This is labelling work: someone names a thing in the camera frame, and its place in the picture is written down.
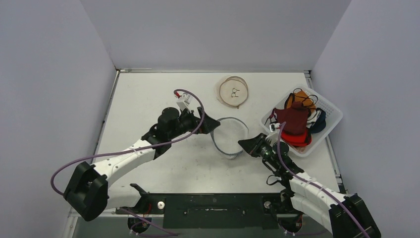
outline white table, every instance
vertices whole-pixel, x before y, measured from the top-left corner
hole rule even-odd
[[[214,95],[214,85],[227,75],[240,76],[248,84],[249,98],[240,109],[222,105]],[[174,89],[187,89],[196,94],[206,113],[214,119],[241,119],[247,124],[251,138],[263,132],[258,120],[271,110],[281,95],[296,84],[306,83],[303,73],[121,73],[98,153],[127,148],[157,122],[164,108],[177,108]],[[193,100],[191,108],[197,106]],[[317,181],[338,191],[325,141],[308,157],[291,155],[291,158]],[[193,135],[173,144],[165,154],[134,169],[113,186],[137,183],[153,193],[280,192],[283,189],[280,184],[265,184],[269,175],[271,172],[261,158],[242,153],[233,160],[226,159],[216,151],[209,135]]]

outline robotic arm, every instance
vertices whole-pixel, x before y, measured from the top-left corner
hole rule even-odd
[[[286,188],[281,192],[281,202],[275,204],[276,207],[307,214],[323,225],[335,238],[365,237],[351,219],[352,214],[371,238],[381,237],[372,215],[357,194],[341,194],[316,182],[314,178],[293,163],[288,156],[289,146],[284,142],[280,142],[282,164],[277,153],[277,143],[271,147],[266,137],[261,133],[252,139],[240,140],[238,143],[252,157],[262,157],[262,163]],[[339,206],[339,203],[331,198],[332,196],[341,202],[351,214]]]
[[[136,184],[125,187],[113,187],[112,184],[139,165],[165,153],[174,138],[198,127],[201,118],[195,117],[194,111],[188,108],[189,100],[189,95],[179,95],[177,104],[182,112],[176,108],[165,108],[157,123],[141,139],[119,152],[121,155],[93,164],[80,163],[67,185],[64,199],[86,221],[93,220],[105,209],[134,207],[146,192]],[[220,125],[220,122],[207,116],[201,107],[197,109],[204,120],[196,134],[208,134]]]

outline gray wall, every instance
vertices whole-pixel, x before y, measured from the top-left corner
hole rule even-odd
[[[350,0],[81,0],[118,68],[312,69]]]
[[[93,153],[114,76],[79,0],[0,1],[2,238],[61,237],[69,206],[50,176]]]
[[[344,184],[384,238],[419,237],[420,1],[353,0],[313,70],[344,118],[331,140]]]

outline white round knob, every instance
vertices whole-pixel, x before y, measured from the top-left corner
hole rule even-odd
[[[164,207],[165,207],[165,203],[164,202],[161,201],[161,202],[158,202],[157,203],[157,208],[158,209],[162,210]]]

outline white plastic basket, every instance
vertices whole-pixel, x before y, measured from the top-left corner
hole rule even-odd
[[[332,104],[330,101],[325,99],[323,96],[321,96],[319,93],[315,92],[314,90],[299,84],[294,86],[290,89],[289,92],[287,92],[284,97],[281,99],[281,101],[274,105],[270,111],[268,111],[260,121],[261,126],[267,131],[267,133],[270,133],[270,129],[268,128],[269,121],[266,125],[264,125],[265,120],[271,115],[271,111],[273,108],[277,109],[284,109],[284,103],[286,102],[287,98],[291,93],[293,93],[293,90],[296,88],[301,88],[307,95],[316,95],[318,97],[318,101],[315,103],[315,106],[317,108],[321,108],[326,113],[326,127],[324,130],[322,130],[320,133],[312,134],[312,142],[305,147],[294,147],[292,145],[289,145],[290,151],[294,153],[295,155],[299,157],[306,157],[308,156],[326,137],[327,135],[334,129],[334,127],[339,123],[339,121],[343,118],[343,113],[338,109],[334,104]]]

